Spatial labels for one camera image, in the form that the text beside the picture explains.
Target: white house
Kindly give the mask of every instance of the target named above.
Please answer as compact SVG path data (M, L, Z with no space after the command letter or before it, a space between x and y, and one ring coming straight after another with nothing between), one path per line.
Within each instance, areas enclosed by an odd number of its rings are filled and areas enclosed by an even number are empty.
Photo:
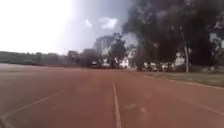
M177 53L177 58L174 63L175 63L175 66L183 65L185 63L185 58L181 56L180 53Z
M128 55L120 63L121 68L131 68L134 67L133 59L135 57L136 49L128 52Z

